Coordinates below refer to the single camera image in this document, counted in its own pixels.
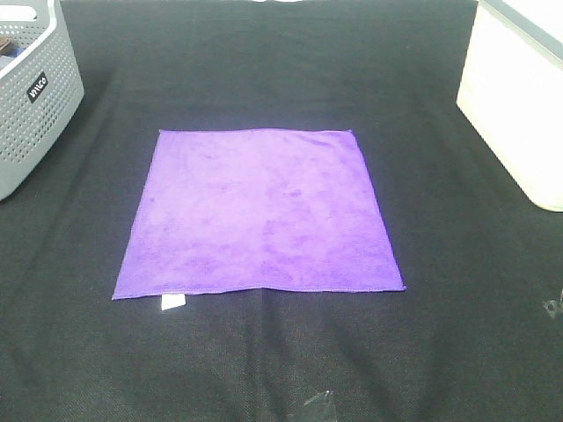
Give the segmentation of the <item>clear tape piece front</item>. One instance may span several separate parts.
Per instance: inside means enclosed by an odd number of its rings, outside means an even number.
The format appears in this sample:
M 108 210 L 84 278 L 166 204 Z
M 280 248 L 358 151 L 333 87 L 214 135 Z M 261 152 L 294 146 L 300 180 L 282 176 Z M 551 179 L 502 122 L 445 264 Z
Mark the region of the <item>clear tape piece front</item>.
M 333 392 L 326 390 L 308 399 L 302 408 L 302 421 L 337 421 Z

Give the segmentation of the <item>clear tape piece right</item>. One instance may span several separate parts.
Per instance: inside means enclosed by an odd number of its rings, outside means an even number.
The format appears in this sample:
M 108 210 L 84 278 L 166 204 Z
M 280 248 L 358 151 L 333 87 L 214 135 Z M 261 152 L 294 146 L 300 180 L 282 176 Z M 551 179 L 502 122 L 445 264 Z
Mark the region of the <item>clear tape piece right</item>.
M 552 320 L 561 319 L 563 316 L 563 292 L 559 299 L 552 299 L 542 303 L 544 310 Z

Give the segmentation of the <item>dark items in basket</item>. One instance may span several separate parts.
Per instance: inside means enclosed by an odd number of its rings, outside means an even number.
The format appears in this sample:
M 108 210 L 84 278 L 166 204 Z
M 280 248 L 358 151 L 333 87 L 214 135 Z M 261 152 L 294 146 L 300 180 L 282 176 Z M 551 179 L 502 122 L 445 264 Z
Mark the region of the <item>dark items in basket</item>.
M 16 46 L 10 38 L 0 39 L 0 69 L 6 68 L 15 59 Z

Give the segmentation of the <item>white storage bin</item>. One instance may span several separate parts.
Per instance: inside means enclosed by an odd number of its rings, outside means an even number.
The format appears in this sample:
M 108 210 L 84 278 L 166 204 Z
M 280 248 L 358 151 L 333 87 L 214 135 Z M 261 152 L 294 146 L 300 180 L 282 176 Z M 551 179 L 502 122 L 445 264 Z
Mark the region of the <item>white storage bin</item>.
M 457 106 L 536 206 L 562 209 L 562 3 L 480 1 Z

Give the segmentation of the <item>purple microfiber towel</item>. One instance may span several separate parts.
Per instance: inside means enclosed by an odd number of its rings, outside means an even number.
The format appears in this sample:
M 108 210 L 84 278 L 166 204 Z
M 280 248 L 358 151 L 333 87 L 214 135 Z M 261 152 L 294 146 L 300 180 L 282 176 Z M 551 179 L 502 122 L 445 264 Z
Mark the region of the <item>purple microfiber towel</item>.
M 405 289 L 349 130 L 163 130 L 113 298 Z

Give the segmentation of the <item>clear tape piece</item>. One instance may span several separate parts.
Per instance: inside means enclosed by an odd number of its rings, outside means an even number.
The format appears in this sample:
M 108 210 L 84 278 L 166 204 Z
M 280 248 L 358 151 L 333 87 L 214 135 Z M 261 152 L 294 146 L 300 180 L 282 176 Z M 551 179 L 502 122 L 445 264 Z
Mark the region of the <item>clear tape piece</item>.
M 563 316 L 563 292 L 559 299 L 552 299 L 542 303 L 544 310 L 552 320 L 561 319 Z
M 333 392 L 326 390 L 308 399 L 302 408 L 302 421 L 337 421 Z

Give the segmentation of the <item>grey perforated plastic basket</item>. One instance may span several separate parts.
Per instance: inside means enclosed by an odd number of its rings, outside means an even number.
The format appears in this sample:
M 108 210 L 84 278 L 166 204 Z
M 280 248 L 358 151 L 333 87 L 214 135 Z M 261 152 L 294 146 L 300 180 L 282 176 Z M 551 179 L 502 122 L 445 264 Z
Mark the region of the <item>grey perforated plastic basket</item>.
M 84 86 L 58 1 L 2 1 L 1 35 L 22 52 L 1 69 L 1 198 L 67 127 Z

